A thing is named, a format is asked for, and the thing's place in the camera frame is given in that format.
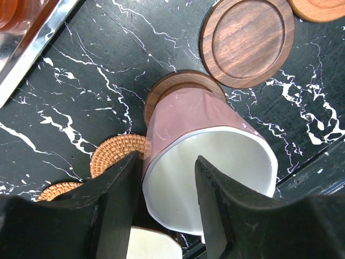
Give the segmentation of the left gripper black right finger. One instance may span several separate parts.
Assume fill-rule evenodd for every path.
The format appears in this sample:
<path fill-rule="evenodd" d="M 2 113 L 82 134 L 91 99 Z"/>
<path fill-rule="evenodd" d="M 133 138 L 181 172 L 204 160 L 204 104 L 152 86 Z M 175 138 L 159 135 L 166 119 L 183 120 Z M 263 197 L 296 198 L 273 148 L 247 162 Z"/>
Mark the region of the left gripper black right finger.
<path fill-rule="evenodd" d="M 344 195 L 286 203 L 195 162 L 208 258 L 344 258 Z"/>

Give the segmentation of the dark brown wooden coaster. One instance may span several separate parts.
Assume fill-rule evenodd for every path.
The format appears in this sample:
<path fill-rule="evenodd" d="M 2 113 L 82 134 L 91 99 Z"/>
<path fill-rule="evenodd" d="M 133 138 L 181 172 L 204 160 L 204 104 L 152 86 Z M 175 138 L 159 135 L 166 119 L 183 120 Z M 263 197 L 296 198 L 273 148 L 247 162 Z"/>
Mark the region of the dark brown wooden coaster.
<path fill-rule="evenodd" d="M 194 70 L 183 70 L 171 73 L 150 90 L 143 110 L 143 117 L 148 127 L 156 105 L 169 94 L 182 88 L 200 88 L 215 94 L 220 100 L 226 102 L 222 87 L 208 75 Z"/>

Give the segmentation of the orange red mug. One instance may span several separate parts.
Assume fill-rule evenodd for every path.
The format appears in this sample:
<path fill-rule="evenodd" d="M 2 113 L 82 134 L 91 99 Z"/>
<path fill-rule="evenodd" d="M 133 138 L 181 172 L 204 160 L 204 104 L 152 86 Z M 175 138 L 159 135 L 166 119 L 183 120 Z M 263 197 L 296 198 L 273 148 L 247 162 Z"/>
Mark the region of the orange red mug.
<path fill-rule="evenodd" d="M 1 33 L 22 33 L 32 24 L 35 1 L 1 1 Z"/>

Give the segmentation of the light brown wooden coaster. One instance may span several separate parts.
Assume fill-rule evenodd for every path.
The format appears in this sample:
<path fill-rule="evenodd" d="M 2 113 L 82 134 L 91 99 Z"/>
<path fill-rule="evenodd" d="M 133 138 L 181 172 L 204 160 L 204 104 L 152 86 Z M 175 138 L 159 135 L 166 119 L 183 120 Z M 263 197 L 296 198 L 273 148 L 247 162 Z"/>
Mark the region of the light brown wooden coaster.
<path fill-rule="evenodd" d="M 290 0 L 293 12 L 314 23 L 324 23 L 344 17 L 344 0 Z"/>

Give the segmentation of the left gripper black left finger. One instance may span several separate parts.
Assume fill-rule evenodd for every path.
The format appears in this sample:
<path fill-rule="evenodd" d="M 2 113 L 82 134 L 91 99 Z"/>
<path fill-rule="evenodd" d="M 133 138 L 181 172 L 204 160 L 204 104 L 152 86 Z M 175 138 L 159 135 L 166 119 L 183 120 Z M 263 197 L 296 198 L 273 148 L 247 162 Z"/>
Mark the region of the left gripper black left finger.
<path fill-rule="evenodd" d="M 125 258 L 141 168 L 132 152 L 52 201 L 1 196 L 1 258 Z"/>

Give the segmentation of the pink mug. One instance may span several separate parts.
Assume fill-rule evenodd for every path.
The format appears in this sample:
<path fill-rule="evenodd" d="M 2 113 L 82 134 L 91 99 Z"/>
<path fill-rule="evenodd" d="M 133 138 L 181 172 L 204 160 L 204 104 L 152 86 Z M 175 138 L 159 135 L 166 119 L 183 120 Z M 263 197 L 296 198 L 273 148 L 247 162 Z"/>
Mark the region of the pink mug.
<path fill-rule="evenodd" d="M 182 88 L 158 102 L 147 130 L 142 191 L 163 227 L 204 234 L 201 163 L 266 197 L 275 192 L 278 159 L 268 141 L 214 93 Z"/>

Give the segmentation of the woven rattan coaster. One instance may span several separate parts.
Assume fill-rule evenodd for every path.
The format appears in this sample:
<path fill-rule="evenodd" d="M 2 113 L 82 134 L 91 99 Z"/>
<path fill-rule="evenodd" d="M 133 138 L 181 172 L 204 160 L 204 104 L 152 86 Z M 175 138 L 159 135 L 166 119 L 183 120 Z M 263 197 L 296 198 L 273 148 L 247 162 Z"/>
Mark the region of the woven rattan coaster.
<path fill-rule="evenodd" d="M 91 178 L 101 175 L 127 154 L 139 152 L 140 159 L 150 155 L 150 143 L 146 137 L 137 134 L 123 134 L 102 142 L 94 151 L 90 161 Z"/>
<path fill-rule="evenodd" d="M 52 201 L 57 196 L 64 194 L 66 192 L 69 192 L 79 186 L 81 186 L 82 183 L 80 182 L 61 182 L 56 183 L 54 185 L 51 185 L 47 187 L 45 190 L 41 192 L 41 194 L 37 198 L 38 201 Z"/>

